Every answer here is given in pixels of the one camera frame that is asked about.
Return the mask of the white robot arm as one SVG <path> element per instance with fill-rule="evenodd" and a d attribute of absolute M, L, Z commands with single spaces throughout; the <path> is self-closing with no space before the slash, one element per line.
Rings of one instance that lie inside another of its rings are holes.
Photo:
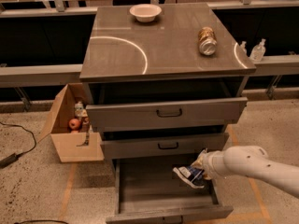
<path fill-rule="evenodd" d="M 246 176 L 281 189 L 299 198 L 299 167 L 270 161 L 258 146 L 235 146 L 223 151 L 202 151 L 192 163 L 210 178 Z"/>

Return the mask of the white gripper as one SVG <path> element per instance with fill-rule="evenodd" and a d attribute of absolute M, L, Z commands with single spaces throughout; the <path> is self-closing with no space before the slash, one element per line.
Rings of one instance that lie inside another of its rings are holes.
<path fill-rule="evenodd" d="M 203 148 L 197 156 L 197 159 L 191 164 L 191 167 L 205 170 L 203 173 L 205 180 L 226 177 L 229 174 L 229 170 L 224 163 L 223 151 L 207 153 L 207 149 Z"/>

